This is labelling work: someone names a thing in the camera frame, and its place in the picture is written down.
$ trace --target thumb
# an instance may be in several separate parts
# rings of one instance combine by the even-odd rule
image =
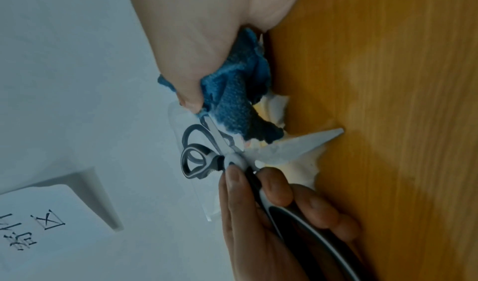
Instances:
[[[199,113],[204,103],[201,81],[176,82],[174,87],[181,105],[194,114]]]
[[[239,259],[251,259],[251,251],[265,244],[264,227],[257,215],[252,189],[241,169],[230,165],[226,169],[231,228],[234,238],[234,255]]]

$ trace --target wooden table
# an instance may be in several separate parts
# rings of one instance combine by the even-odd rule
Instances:
[[[478,0],[299,0],[270,32],[287,130],[383,281],[478,280]]]

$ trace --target blue cloth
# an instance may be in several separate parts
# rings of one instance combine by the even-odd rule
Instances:
[[[158,82],[176,92],[162,75]],[[204,105],[198,116],[213,116],[227,131],[240,134],[246,141],[255,138],[272,143],[284,136],[283,129],[263,120],[253,107],[270,85],[264,49],[252,30],[243,29],[221,68],[201,79]]]

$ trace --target paper sheet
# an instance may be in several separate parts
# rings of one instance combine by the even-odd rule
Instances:
[[[5,271],[113,233],[67,185],[0,195],[0,263]]]

